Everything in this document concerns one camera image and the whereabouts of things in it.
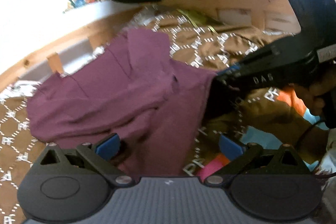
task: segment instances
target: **screw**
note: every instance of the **screw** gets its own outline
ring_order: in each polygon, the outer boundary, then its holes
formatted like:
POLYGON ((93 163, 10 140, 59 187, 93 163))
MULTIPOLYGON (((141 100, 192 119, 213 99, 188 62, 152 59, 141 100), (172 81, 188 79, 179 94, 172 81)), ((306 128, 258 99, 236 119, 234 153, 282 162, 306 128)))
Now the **screw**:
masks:
POLYGON ((207 182, 210 183, 210 184, 215 184, 215 185, 218 185, 218 184, 221 184, 223 182, 223 178, 221 176, 209 176, 207 178, 207 182))
POLYGON ((129 176, 119 176, 115 179, 115 182, 118 184, 130 184, 132 182, 132 178, 129 176))

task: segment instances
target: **hand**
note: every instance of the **hand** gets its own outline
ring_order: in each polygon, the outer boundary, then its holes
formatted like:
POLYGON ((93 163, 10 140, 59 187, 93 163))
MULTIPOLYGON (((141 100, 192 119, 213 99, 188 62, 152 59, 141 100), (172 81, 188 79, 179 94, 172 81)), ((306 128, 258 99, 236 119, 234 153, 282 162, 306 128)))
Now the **hand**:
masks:
POLYGON ((322 114, 325 102, 321 96, 336 87, 336 66, 332 66, 322 77, 319 82, 313 83, 308 89, 302 86, 294 85, 294 90, 310 113, 315 116, 322 114))

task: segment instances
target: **maroon garment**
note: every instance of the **maroon garment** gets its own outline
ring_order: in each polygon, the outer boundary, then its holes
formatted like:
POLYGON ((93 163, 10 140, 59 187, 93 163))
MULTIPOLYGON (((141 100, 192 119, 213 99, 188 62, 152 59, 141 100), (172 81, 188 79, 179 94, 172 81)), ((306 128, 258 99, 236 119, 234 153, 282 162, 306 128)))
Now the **maroon garment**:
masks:
POLYGON ((28 100, 31 134, 62 148, 115 132, 131 175, 178 175, 200 126, 214 72, 169 56, 166 34, 129 30, 71 76, 54 74, 28 100))

